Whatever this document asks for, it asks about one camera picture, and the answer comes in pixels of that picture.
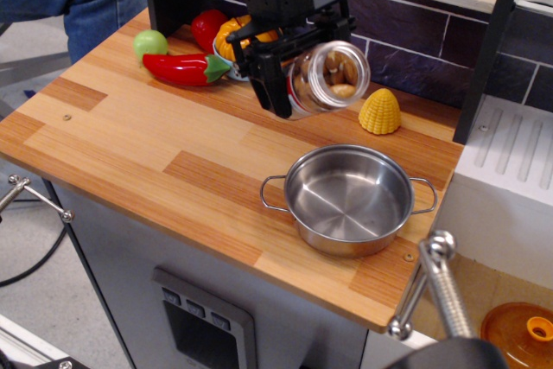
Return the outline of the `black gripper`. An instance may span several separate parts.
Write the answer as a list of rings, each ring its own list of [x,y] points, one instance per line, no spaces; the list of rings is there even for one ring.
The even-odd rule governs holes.
[[[321,43],[351,41],[355,18],[349,0],[245,0],[247,15],[233,18],[225,41],[235,62],[248,62],[248,78],[261,107],[292,115],[281,61]]]

